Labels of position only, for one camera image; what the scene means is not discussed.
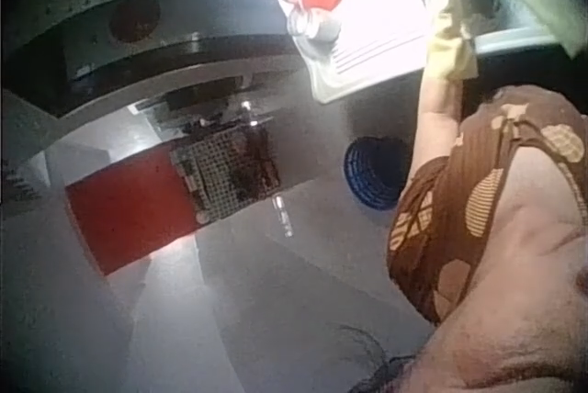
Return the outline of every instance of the gray floor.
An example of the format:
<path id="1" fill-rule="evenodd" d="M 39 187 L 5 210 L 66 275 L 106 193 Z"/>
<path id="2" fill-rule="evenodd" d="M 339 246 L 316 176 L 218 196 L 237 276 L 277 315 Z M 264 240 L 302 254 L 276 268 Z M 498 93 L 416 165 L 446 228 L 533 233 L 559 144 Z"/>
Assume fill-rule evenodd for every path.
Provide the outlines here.
<path id="1" fill-rule="evenodd" d="M 10 218 L 3 242 L 16 272 L 3 299 L 3 322 L 18 337 L 7 357 L 39 374 L 23 382 L 50 391 L 346 391 L 378 362 L 341 325 L 371 333 L 388 355 L 418 350 L 430 327 L 384 265 L 391 214 L 363 208 L 341 172 L 356 136 L 405 139 L 413 101 L 398 90 L 324 107 L 305 76 L 259 104 L 275 114 L 268 129 L 292 237 L 267 200 L 106 280 L 84 254 L 63 187 L 159 143 L 157 134 L 123 109 L 24 168 L 46 189 L 41 206 Z M 22 287 L 40 285 L 21 302 Z"/>

